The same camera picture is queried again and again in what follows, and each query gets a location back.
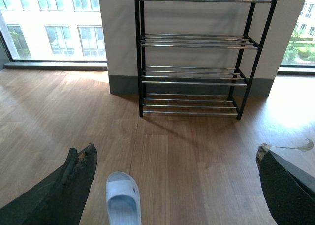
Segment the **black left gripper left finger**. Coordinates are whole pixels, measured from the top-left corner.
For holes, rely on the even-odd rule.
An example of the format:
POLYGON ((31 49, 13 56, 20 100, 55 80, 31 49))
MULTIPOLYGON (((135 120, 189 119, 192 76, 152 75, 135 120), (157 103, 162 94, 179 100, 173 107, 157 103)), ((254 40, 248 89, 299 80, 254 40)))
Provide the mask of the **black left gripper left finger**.
POLYGON ((95 177, 97 150, 70 148, 65 163, 0 210, 2 225, 77 225, 95 177))

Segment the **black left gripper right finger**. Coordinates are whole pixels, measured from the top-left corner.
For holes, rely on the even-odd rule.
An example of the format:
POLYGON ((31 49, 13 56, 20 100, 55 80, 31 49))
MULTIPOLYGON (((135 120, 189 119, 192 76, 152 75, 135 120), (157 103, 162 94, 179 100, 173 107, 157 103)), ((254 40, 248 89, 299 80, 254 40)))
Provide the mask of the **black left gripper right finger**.
POLYGON ((263 195, 279 225, 315 223, 315 178, 263 143, 256 153, 263 195))

